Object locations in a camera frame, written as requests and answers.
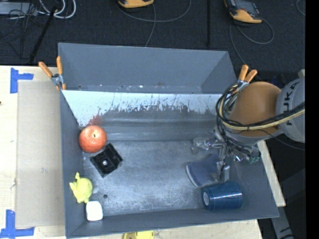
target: gray tray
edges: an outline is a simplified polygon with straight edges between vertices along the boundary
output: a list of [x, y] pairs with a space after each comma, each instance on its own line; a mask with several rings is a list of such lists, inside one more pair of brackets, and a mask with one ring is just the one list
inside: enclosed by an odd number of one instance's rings
[[[68, 238], [278, 217], [262, 160], [234, 163], [243, 191], [236, 210], [204, 209], [186, 164], [192, 140], [215, 126], [215, 104], [236, 81], [227, 52], [59, 43], [67, 90], [60, 92], [61, 146]], [[102, 177], [78, 144], [88, 124], [104, 128], [123, 158]], [[69, 187], [75, 173], [91, 179], [91, 201], [104, 217], [86, 220]]]

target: cable on floor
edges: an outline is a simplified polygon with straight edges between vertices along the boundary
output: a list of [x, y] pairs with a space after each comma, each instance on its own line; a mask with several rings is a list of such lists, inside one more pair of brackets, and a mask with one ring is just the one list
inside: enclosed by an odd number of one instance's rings
[[296, 1], [297, 10], [298, 10], [303, 16], [306, 16], [306, 13], [304, 13], [303, 11], [301, 11], [300, 8], [298, 7], [298, 3], [299, 3], [300, 1], [306, 1], [306, 0], [297, 0], [297, 1]]

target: yellow object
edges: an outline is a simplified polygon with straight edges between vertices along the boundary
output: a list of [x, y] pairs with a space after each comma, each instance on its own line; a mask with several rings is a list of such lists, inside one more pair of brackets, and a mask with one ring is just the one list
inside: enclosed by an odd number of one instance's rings
[[87, 178], [80, 178], [80, 174], [75, 174], [76, 182], [70, 182], [71, 190], [78, 203], [87, 203], [92, 195], [93, 185]]
[[153, 231], [141, 231], [141, 232], [131, 232], [125, 233], [123, 239], [153, 239]]

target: white block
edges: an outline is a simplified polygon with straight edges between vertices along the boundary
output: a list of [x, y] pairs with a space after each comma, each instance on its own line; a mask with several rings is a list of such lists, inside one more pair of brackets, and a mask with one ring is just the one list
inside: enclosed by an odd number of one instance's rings
[[88, 221], [99, 221], [103, 218], [103, 210], [100, 202], [89, 201], [86, 204], [86, 219]]

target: apple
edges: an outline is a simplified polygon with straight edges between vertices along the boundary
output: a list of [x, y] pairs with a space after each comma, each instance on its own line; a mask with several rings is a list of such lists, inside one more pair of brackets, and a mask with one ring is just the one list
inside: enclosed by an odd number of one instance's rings
[[95, 153], [106, 145], [107, 136], [103, 128], [98, 125], [85, 127], [79, 135], [79, 144], [82, 150], [88, 153]]

